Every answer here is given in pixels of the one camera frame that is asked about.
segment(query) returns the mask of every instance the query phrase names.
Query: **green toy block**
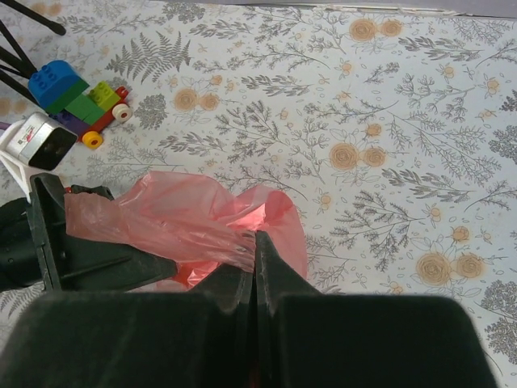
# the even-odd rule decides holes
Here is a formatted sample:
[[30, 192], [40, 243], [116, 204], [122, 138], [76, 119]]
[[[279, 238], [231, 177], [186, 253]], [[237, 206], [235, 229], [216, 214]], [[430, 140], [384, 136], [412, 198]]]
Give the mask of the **green toy block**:
[[84, 120], [95, 112], [102, 112], [104, 114], [104, 111], [85, 95], [79, 95], [74, 101], [71, 101], [65, 109], [79, 120]]
[[89, 125], [93, 125], [97, 122], [98, 119], [100, 119], [102, 116], [106, 114], [105, 111], [103, 111], [101, 108], [92, 111], [86, 118], [82, 119], [85, 123]]
[[99, 84], [88, 93], [88, 97], [105, 112], [113, 108], [120, 100], [120, 97], [105, 81], [99, 82]]
[[79, 95], [82, 95], [82, 92], [88, 89], [90, 85], [88, 85], [84, 80], [79, 79], [76, 83], [72, 85], [65, 93], [63, 93], [56, 101], [51, 103], [45, 111], [47, 113], [56, 115], [61, 112], [65, 107], [71, 102], [74, 101]]

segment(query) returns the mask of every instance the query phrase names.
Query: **translucent pink bag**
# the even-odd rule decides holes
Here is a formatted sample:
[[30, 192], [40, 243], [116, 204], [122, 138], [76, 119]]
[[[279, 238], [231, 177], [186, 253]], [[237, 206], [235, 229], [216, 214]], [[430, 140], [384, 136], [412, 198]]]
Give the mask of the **translucent pink bag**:
[[249, 230], [268, 232], [284, 260], [306, 276], [305, 236], [296, 206], [285, 193], [265, 186], [233, 196], [205, 175], [152, 171], [113, 201], [66, 194], [65, 211], [69, 235], [128, 244], [186, 264], [180, 277], [189, 285], [218, 263], [253, 271]]

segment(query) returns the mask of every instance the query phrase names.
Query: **blue toy block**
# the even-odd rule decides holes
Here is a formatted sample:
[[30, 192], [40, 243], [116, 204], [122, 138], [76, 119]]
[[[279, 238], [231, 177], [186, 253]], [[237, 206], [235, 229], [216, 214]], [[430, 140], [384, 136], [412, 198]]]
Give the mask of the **blue toy block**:
[[74, 116], [72, 113], [67, 111], [61, 111], [57, 113], [56, 115], [48, 115], [50, 118], [54, 119], [55, 121], [63, 124], [65, 128], [67, 128], [69, 131], [72, 131], [76, 135], [81, 138], [81, 136], [88, 130], [90, 127], [89, 124], [85, 123], [82, 120], [79, 120], [76, 116]]
[[29, 79], [28, 89], [38, 104], [45, 109], [58, 100], [72, 86], [77, 83], [88, 84], [78, 76], [72, 66], [66, 61], [52, 61], [34, 73]]

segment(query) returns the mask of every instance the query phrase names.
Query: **crumpled plastic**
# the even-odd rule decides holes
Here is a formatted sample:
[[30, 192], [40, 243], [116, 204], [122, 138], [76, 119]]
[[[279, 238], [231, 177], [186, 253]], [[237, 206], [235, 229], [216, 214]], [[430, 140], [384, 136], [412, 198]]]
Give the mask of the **crumpled plastic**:
[[291, 199], [256, 186], [239, 196], [205, 175], [151, 171], [115, 200], [65, 194], [67, 234], [123, 243], [174, 260], [193, 286], [220, 263], [251, 272], [254, 236], [268, 232], [280, 256], [307, 274], [305, 235]]

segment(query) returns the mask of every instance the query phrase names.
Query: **floral pattern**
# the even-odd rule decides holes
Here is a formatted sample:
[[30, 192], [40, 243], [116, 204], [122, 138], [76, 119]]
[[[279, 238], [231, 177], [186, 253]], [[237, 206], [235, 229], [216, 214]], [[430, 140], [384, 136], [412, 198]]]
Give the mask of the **floral pattern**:
[[[286, 191], [325, 293], [425, 293], [475, 322], [517, 386], [517, 66], [510, 21], [133, 0], [6, 11], [38, 67], [65, 59], [130, 91], [134, 117], [77, 145], [67, 183], [114, 193], [150, 170]], [[4, 89], [0, 120], [34, 107]], [[0, 170], [0, 199], [21, 196]], [[40, 285], [0, 295], [2, 338]]]

